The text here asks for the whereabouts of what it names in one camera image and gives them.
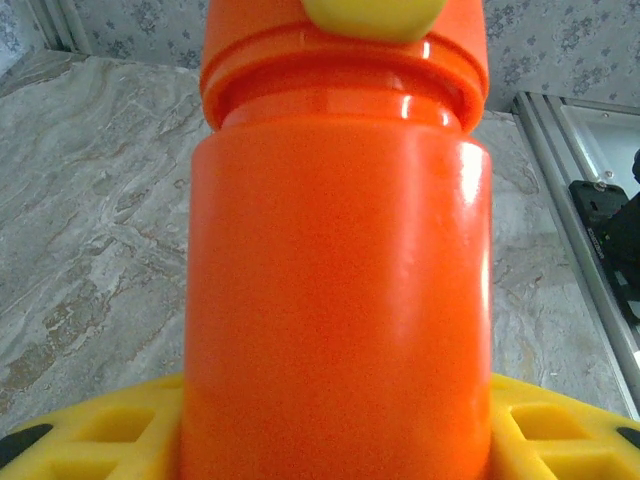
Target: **gray marble wall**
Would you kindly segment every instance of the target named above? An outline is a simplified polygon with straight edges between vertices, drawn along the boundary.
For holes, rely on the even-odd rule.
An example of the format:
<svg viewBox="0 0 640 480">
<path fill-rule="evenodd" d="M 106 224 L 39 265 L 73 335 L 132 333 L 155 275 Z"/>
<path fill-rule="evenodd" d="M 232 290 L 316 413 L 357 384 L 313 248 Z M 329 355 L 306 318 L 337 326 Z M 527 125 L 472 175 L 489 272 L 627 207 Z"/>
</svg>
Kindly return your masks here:
<svg viewBox="0 0 640 480">
<path fill-rule="evenodd" d="M 92 53 L 194 68 L 208 0 L 74 0 Z M 484 0 L 492 91 L 640 106 L 640 0 Z"/>
<path fill-rule="evenodd" d="M 182 368 L 197 74 L 40 52 L 0 88 L 0 436 Z M 626 413 L 511 116 L 493 157 L 493 367 Z"/>
<path fill-rule="evenodd" d="M 26 3 L 0 0 L 0 82 L 20 58 L 44 47 L 44 39 Z"/>
</svg>

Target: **square hole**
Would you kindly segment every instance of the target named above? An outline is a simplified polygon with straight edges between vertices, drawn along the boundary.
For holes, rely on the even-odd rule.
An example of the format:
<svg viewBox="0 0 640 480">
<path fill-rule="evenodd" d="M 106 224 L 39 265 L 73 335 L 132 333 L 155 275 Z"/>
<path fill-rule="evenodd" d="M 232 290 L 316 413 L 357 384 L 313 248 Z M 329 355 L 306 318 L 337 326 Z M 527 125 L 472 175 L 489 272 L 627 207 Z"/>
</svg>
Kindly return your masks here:
<svg viewBox="0 0 640 480">
<path fill-rule="evenodd" d="M 511 416 L 527 440 L 580 440 L 587 432 L 569 412 L 555 405 L 515 407 Z"/>
<path fill-rule="evenodd" d="M 543 460 L 558 480 L 640 480 L 638 472 L 613 454 L 560 454 Z"/>
<path fill-rule="evenodd" d="M 153 420 L 150 408 L 115 407 L 104 410 L 85 428 L 77 440 L 130 443 L 140 438 Z"/>
<path fill-rule="evenodd" d="M 51 465 L 54 480 L 106 480 L 116 468 L 116 462 L 74 460 Z"/>
</svg>

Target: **orange lid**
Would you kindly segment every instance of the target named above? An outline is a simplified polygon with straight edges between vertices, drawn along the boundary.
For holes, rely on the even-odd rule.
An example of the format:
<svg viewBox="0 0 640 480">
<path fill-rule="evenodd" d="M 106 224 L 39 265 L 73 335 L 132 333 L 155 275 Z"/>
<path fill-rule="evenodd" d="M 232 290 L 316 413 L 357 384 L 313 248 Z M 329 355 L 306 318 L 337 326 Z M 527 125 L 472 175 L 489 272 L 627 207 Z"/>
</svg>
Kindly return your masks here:
<svg viewBox="0 0 640 480">
<path fill-rule="evenodd" d="M 489 89 L 484 32 L 481 0 L 449 0 L 431 32 L 410 44 L 324 33 L 311 23 L 300 0 L 216 0 L 203 52 L 205 115 L 220 128 L 229 113 L 221 98 L 231 83 L 266 66 L 322 56 L 368 59 L 387 70 L 410 69 L 431 82 L 437 78 L 462 98 L 456 114 L 463 130 L 470 131 L 482 116 Z M 394 89 L 402 91 L 401 86 Z"/>
</svg>

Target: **plastic toy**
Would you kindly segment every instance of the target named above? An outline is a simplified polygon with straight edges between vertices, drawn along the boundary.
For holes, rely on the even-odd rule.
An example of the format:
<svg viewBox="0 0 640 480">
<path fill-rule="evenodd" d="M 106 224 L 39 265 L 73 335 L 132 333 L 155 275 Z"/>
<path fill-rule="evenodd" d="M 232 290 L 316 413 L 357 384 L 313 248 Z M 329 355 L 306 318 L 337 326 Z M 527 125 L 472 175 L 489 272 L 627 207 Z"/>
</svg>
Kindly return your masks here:
<svg viewBox="0 0 640 480">
<path fill-rule="evenodd" d="M 491 377 L 482 2 L 444 3 L 212 2 L 184 380 L 25 425 L 0 480 L 640 479 L 637 424 Z"/>
</svg>

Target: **black device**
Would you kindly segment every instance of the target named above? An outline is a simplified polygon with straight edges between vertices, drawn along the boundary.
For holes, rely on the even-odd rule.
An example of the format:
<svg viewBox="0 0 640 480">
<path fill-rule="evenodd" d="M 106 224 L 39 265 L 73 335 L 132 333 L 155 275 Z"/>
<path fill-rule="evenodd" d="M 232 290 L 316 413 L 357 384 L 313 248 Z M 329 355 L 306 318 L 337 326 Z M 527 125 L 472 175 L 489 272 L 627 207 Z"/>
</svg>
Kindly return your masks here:
<svg viewBox="0 0 640 480">
<path fill-rule="evenodd" d="M 640 183 L 640 150 L 632 173 Z M 581 180 L 569 191 L 623 316 L 640 324 L 640 193 Z"/>
</svg>

